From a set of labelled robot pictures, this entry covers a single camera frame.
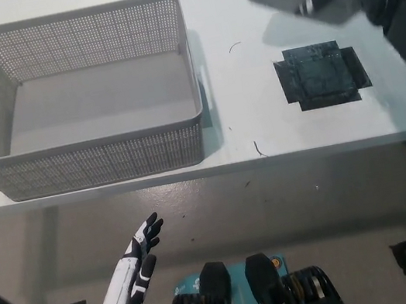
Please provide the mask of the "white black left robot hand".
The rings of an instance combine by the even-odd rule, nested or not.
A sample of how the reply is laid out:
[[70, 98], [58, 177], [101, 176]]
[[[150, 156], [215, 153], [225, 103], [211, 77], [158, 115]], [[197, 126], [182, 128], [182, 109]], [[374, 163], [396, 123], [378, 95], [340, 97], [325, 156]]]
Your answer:
[[149, 252], [160, 241], [162, 225], [155, 212], [141, 224], [117, 262], [102, 304], [143, 304], [157, 259]]

